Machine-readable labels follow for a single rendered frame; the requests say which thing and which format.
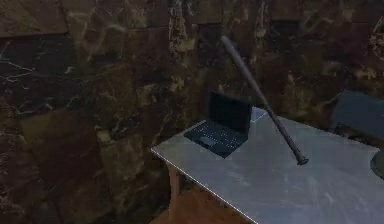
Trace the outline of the grey top dining table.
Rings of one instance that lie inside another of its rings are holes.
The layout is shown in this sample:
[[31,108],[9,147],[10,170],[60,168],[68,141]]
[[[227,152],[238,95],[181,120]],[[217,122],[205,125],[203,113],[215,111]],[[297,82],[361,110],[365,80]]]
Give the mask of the grey top dining table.
[[289,119],[283,126],[308,163],[297,164],[267,112],[227,158],[177,134],[152,151],[254,224],[384,224],[377,148]]

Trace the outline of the black open laptop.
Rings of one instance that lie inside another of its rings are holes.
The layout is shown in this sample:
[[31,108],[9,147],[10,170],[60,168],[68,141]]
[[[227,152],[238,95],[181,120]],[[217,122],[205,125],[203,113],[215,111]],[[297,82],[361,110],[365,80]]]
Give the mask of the black open laptop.
[[242,100],[212,91],[208,117],[184,133],[192,142],[227,158],[248,140],[252,106]]

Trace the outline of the dark grey baseball bat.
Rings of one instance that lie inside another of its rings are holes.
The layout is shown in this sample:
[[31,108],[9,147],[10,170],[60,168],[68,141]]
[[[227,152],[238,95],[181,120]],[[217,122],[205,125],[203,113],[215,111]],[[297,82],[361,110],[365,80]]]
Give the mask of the dark grey baseball bat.
[[253,89],[255,92],[256,96],[260,99],[261,103],[264,105],[265,110],[267,111],[269,117],[272,119],[273,123],[279,130],[280,134],[288,144],[290,150],[292,151],[297,164],[298,165],[305,165],[309,162],[309,159],[306,158],[302,152],[299,150],[295,142],[292,140],[290,137],[289,133],[285,129],[285,127],[282,125],[280,120],[278,119],[277,115],[274,113],[272,110],[269,102],[267,101],[265,95],[261,91],[259,85],[257,84],[257,81],[255,78],[252,76],[251,71],[249,70],[248,66],[246,65],[245,61],[241,58],[239,52],[235,49],[233,43],[227,36],[222,36],[220,38],[220,41],[227,52],[227,54],[230,56],[232,59],[233,63],[235,66],[238,68],[240,73],[243,75],[243,77],[248,81],[250,87]]

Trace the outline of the dark grey chair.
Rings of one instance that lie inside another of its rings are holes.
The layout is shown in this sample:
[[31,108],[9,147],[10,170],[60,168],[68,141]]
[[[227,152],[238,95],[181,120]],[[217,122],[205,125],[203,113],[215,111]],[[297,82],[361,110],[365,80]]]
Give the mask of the dark grey chair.
[[347,126],[384,140],[384,99],[344,90],[331,114],[331,127]]

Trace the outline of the dark round dish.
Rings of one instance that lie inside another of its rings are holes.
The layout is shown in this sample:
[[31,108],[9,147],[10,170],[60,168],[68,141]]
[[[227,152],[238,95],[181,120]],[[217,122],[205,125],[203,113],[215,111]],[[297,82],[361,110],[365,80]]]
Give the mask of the dark round dish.
[[384,151],[377,152],[370,162],[370,168],[373,173],[384,180]]

